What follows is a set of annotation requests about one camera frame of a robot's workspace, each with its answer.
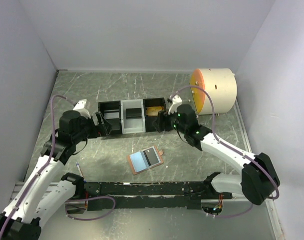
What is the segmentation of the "orange leather card holder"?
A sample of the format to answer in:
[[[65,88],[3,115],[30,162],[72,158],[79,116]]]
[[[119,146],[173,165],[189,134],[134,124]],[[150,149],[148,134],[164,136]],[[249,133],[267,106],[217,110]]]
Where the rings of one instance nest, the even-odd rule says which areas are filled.
[[[139,173],[142,173],[146,170],[157,167],[157,166],[162,165],[164,163],[164,161],[162,159],[163,151],[158,150],[155,146],[151,146],[151,147],[153,147],[155,149],[155,151],[156,151],[156,153],[159,157],[160,162],[156,165],[153,165],[153,166],[149,166],[147,164],[147,161],[146,161],[146,158],[143,154],[143,151],[148,149],[148,148],[137,151],[135,153],[132,153],[132,154],[127,156],[127,161],[129,163],[129,166],[131,168],[131,171],[132,171],[133,175],[137,175]]]

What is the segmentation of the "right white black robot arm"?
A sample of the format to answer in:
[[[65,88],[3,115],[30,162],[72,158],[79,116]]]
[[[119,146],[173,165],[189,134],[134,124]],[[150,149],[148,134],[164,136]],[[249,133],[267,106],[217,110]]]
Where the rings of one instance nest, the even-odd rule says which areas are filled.
[[[206,197],[214,199],[220,193],[239,194],[249,202],[261,205],[272,197],[272,193],[279,193],[280,180],[267,154],[254,154],[221,139],[213,130],[199,124],[189,105],[179,106],[174,113],[159,111],[153,125],[158,132],[175,130],[190,146],[218,157],[237,171],[237,175],[212,174],[204,186]]]

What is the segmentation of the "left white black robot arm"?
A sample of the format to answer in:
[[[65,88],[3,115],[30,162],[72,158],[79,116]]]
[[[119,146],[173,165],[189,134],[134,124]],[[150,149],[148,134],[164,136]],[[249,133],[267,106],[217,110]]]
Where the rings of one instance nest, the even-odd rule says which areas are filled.
[[[53,178],[76,154],[76,146],[89,139],[105,137],[110,123],[99,116],[98,123],[84,110],[68,110],[52,129],[28,180],[16,197],[0,213],[0,240],[36,240],[56,210],[67,201],[84,201],[84,178],[67,173],[57,188],[44,195]]]

